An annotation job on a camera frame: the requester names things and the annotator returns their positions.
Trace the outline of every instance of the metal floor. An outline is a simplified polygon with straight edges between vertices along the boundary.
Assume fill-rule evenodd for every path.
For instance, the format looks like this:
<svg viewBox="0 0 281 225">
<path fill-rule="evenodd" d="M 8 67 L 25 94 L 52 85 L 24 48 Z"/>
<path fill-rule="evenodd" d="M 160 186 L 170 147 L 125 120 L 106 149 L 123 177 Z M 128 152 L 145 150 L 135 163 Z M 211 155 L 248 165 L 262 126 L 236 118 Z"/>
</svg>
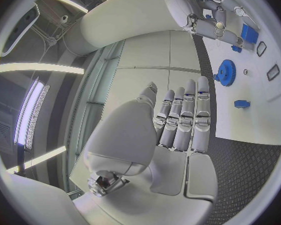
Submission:
<svg viewBox="0 0 281 225">
<path fill-rule="evenodd" d="M 193 35 L 201 75 L 210 88 L 211 125 L 208 155 L 218 179 L 218 198 L 206 224 L 221 225 L 241 211 L 269 178 L 281 146 L 241 142 L 216 137 L 217 102 L 213 72 L 201 36 Z"/>
</svg>

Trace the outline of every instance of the blue gear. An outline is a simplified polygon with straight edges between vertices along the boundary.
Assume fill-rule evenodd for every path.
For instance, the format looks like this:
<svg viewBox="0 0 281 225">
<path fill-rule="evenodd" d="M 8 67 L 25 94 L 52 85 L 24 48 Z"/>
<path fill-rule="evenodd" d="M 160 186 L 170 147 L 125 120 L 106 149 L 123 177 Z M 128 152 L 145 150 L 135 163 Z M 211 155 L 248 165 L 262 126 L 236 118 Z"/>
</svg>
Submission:
<svg viewBox="0 0 281 225">
<path fill-rule="evenodd" d="M 233 61 L 224 60 L 218 68 L 218 73 L 213 75 L 213 79 L 219 81 L 223 86 L 229 87 L 236 79 L 237 69 Z"/>
</svg>

